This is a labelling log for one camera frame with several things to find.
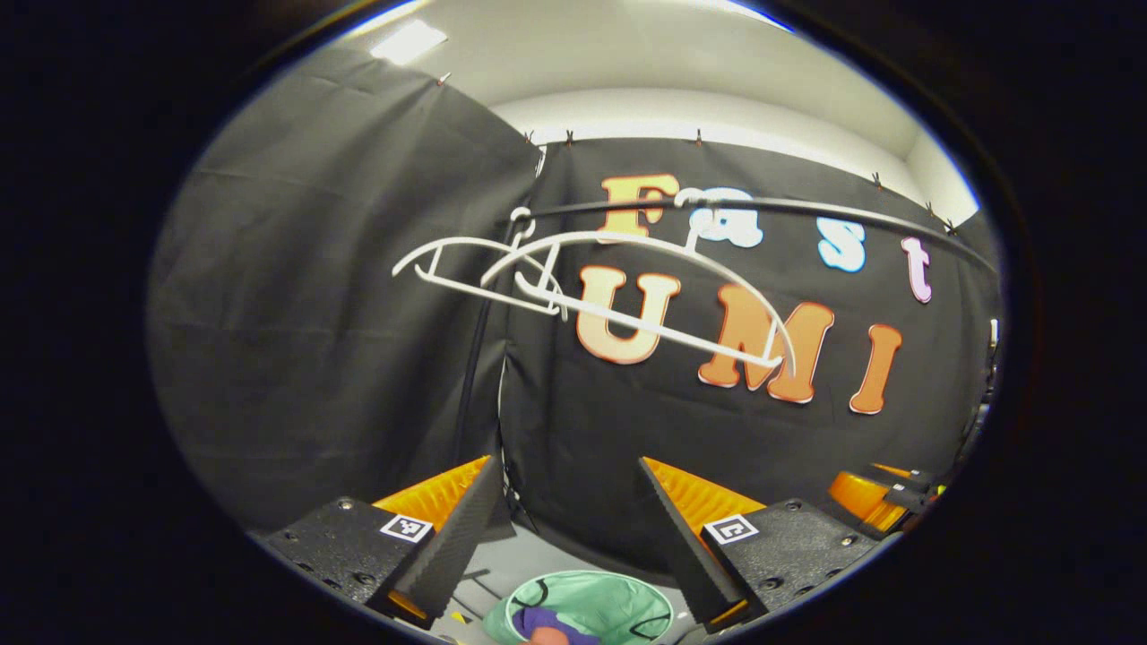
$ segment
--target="purple cloth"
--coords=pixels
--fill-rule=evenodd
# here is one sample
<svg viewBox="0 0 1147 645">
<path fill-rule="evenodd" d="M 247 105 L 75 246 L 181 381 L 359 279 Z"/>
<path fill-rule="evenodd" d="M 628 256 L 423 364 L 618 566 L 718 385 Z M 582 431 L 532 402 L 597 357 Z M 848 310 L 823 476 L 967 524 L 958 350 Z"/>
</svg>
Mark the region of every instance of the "purple cloth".
<svg viewBox="0 0 1147 645">
<path fill-rule="evenodd" d="M 557 614 L 545 607 L 526 607 L 514 614 L 514 627 L 518 634 L 525 635 L 528 640 L 535 629 L 552 627 L 564 634 L 565 638 L 570 639 L 570 645 L 599 645 L 601 643 L 596 636 L 586 636 L 557 620 Z"/>
</svg>

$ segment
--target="floor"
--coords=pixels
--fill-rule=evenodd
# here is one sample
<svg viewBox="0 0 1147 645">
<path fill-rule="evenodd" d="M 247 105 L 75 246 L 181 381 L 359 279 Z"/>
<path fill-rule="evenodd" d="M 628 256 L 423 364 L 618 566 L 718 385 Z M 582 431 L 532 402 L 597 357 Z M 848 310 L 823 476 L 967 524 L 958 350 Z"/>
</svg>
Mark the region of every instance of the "floor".
<svg viewBox="0 0 1147 645">
<path fill-rule="evenodd" d="M 482 619 L 505 596 L 536 576 L 564 570 L 604 570 L 543 541 L 525 527 L 514 524 L 515 536 L 479 544 L 462 582 L 454 590 L 446 613 L 428 630 L 459 645 L 498 645 L 482 629 Z M 669 630 L 650 645 L 673 645 L 696 627 L 680 590 L 656 585 L 673 606 Z"/>
</svg>

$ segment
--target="black fabric backdrop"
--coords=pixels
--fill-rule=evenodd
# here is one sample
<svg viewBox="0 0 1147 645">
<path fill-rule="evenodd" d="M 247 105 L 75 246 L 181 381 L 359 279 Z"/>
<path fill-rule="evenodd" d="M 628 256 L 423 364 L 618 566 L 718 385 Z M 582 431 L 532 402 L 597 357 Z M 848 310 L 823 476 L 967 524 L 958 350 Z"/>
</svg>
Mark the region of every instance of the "black fabric backdrop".
<svg viewBox="0 0 1147 645">
<path fill-rule="evenodd" d="M 860 177 L 787 155 L 740 146 L 629 139 L 551 145 L 532 208 L 602 201 L 601 182 L 617 176 L 671 173 L 680 186 L 735 187 L 756 197 L 799 199 L 891 215 L 943 231 L 906 197 Z M 689 210 L 666 210 L 649 227 L 655 239 L 684 243 Z M 595 230 L 604 213 L 539 219 L 535 240 L 561 231 Z M 924 243 L 931 301 L 908 286 L 904 235 L 872 227 L 861 271 L 821 261 L 816 218 L 762 213 L 764 241 L 754 248 L 700 240 L 697 250 L 757 287 L 787 318 L 804 301 L 835 313 L 816 367 L 814 398 L 804 405 L 772 398 L 744 379 L 725 389 L 702 383 L 711 355 L 662 341 L 635 365 L 592 356 L 575 320 L 562 324 L 529 311 L 507 312 L 507 371 L 501 422 L 508 466 L 524 506 L 545 526 L 599 553 L 651 570 L 664 564 L 650 549 L 634 508 L 635 460 L 650 456 L 765 504 L 798 496 L 829 504 L 842 469 L 871 461 L 943 472 L 983 393 L 989 339 L 985 303 L 993 296 L 982 271 Z M 669 273 L 681 281 L 665 325 L 717 341 L 724 308 L 721 278 L 662 254 L 622 247 L 563 249 L 555 269 L 565 293 L 579 296 L 586 264 L 626 273 L 614 309 L 637 316 L 637 277 Z M 970 277 L 973 272 L 981 273 Z M 875 415 L 849 410 L 868 364 L 868 328 L 890 325 L 904 336 Z M 627 337 L 632 329 L 614 327 Z M 738 370 L 743 366 L 738 363 Z"/>
<path fill-rule="evenodd" d="M 538 157 L 448 84 L 330 48 L 219 133 L 157 243 L 148 341 L 178 444 L 245 528 L 455 465 L 481 301 L 390 270 L 440 236 L 500 239 Z M 474 282 L 496 256 L 454 248 L 439 271 Z M 463 460 L 493 436 L 500 324 Z"/>
</svg>

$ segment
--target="white plastic hanger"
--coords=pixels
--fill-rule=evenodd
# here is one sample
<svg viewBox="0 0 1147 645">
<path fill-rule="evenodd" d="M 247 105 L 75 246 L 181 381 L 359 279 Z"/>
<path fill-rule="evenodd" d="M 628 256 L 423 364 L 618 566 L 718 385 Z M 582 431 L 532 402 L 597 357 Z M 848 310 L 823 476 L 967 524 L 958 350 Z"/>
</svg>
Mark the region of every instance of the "white plastic hanger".
<svg viewBox="0 0 1147 645">
<path fill-rule="evenodd" d="M 678 194 L 673 197 L 673 203 L 677 208 L 681 208 L 686 202 L 695 202 L 703 197 L 704 193 L 702 193 L 697 188 L 684 188 L 680 192 L 678 192 Z M 529 209 L 524 208 L 515 209 L 514 212 L 510 213 L 510 220 L 515 220 L 518 217 L 529 217 L 529 213 L 530 213 Z M 524 247 L 518 248 L 518 243 L 521 242 L 521 240 L 524 238 L 529 238 L 533 233 L 535 225 L 536 225 L 535 220 L 531 219 L 529 228 L 523 233 L 517 233 L 514 238 L 513 244 L 508 247 L 506 244 L 500 244 L 498 242 L 492 242 L 490 240 L 484 240 L 482 238 L 443 238 L 440 240 L 429 242 L 427 244 L 419 247 L 418 249 L 414 249 L 413 251 L 407 254 L 403 259 L 400 259 L 398 264 L 395 265 L 395 269 L 391 271 L 391 274 L 397 275 L 398 272 L 401 271 L 403 267 L 405 267 L 406 264 L 411 263 L 415 257 L 432 250 L 435 255 L 430 262 L 429 271 L 423 271 L 418 265 L 414 266 L 414 270 L 418 273 L 419 278 L 428 282 L 434 282 L 447 288 L 457 289 L 460 292 L 465 292 L 482 297 L 489 297 L 498 302 L 513 304 L 515 306 L 521 306 L 524 309 L 529 309 L 531 311 L 547 313 L 549 316 L 553 316 L 557 311 L 561 311 L 562 320 L 568 319 L 567 309 L 572 309 L 575 311 L 584 311 L 592 316 L 604 318 L 610 322 L 616 322 L 618 325 L 631 327 L 633 329 L 660 334 L 665 339 L 669 339 L 671 341 L 688 347 L 701 349 L 708 352 L 720 353 L 723 356 L 728 356 L 736 360 L 742 360 L 747 364 L 758 365 L 760 367 L 765 367 L 768 370 L 777 367 L 777 365 L 779 365 L 781 360 L 787 358 L 789 373 L 793 376 L 796 376 L 796 350 L 793 348 L 793 339 L 789 337 L 788 329 L 786 329 L 785 326 L 780 324 L 780 316 L 777 313 L 777 310 L 765 298 L 765 296 L 763 296 L 760 292 L 758 292 L 756 287 L 750 285 L 744 278 L 741 278 L 741 275 L 739 275 L 736 272 L 728 269 L 724 264 L 720 264 L 719 262 L 708 258 L 696 251 L 697 238 L 702 233 L 701 228 L 689 230 L 689 235 L 685 242 L 685 246 L 679 246 L 671 242 L 665 242 L 662 240 L 655 240 L 651 238 L 645 238 L 640 235 L 630 235 L 625 233 L 586 231 L 586 232 L 559 233 L 556 235 L 543 238 L 541 240 L 531 242 Z M 571 298 L 564 295 L 561 292 L 561 288 L 557 286 L 557 280 L 553 275 L 554 264 L 557 262 L 559 249 L 563 246 L 585 244 L 594 242 L 599 243 L 622 242 L 626 244 L 655 249 L 662 252 L 666 252 L 669 255 L 687 259 L 693 264 L 696 264 L 697 266 L 708 269 L 709 271 L 712 271 L 713 273 L 721 275 L 726 280 L 729 280 L 741 286 L 747 292 L 752 294 L 752 296 L 756 297 L 765 306 L 765 310 L 768 312 L 768 316 L 772 319 L 772 324 L 770 325 L 768 329 L 768 339 L 765 342 L 764 352 L 762 352 L 760 356 L 754 356 L 751 353 L 739 351 L 711 341 L 707 341 L 704 339 L 700 339 L 692 334 L 686 334 L 677 329 L 671 329 L 669 327 L 665 327 L 664 325 L 655 325 L 651 322 L 646 322 L 640 318 L 627 316 L 625 313 L 619 313 L 611 309 L 600 306 L 593 303 L 587 303 L 578 298 Z M 496 262 L 490 269 L 486 270 L 486 272 L 482 275 L 482 280 L 479 281 L 479 287 L 474 287 L 471 285 L 459 282 L 457 280 L 440 278 L 434 273 L 438 264 L 438 258 L 442 255 L 443 247 L 450 244 L 477 244 L 482 247 L 496 248 L 499 250 L 507 251 L 507 255 L 499 258 L 498 262 Z M 546 256 L 545 265 L 538 263 L 537 259 L 530 257 L 530 254 L 538 252 L 543 249 L 548 249 L 549 251 Z M 541 274 L 539 275 L 538 281 L 536 283 L 531 283 L 525 279 L 525 277 L 522 274 L 521 271 L 516 271 L 514 274 L 514 283 L 525 295 L 537 300 L 539 303 L 545 303 L 544 306 L 538 303 L 523 301 L 520 298 L 506 296 L 489 289 L 481 288 L 489 285 L 494 279 L 494 277 L 505 271 L 507 267 L 523 259 L 526 261 L 532 266 L 539 269 L 541 271 Z M 552 289 L 546 288 L 547 282 L 553 286 Z M 785 343 L 785 356 L 768 358 L 768 356 L 772 353 L 773 341 L 777 337 L 778 333 L 781 335 L 781 340 Z"/>
</svg>

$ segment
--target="white wall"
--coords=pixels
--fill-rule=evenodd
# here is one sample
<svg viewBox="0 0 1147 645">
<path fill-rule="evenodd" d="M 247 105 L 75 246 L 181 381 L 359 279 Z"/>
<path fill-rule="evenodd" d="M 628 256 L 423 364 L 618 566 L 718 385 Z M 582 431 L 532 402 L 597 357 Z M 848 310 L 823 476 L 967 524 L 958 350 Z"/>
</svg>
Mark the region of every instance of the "white wall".
<svg viewBox="0 0 1147 645">
<path fill-rule="evenodd" d="M 588 90 L 490 108 L 533 142 L 576 139 L 666 138 L 735 143 L 804 157 L 880 181 L 923 205 L 938 203 L 916 184 L 904 160 L 836 125 L 735 96 L 682 90 Z"/>
<path fill-rule="evenodd" d="M 907 165 L 916 186 L 931 201 L 933 211 L 953 226 L 959 226 L 980 210 L 968 182 L 927 131 L 921 130 L 916 135 Z"/>
</svg>

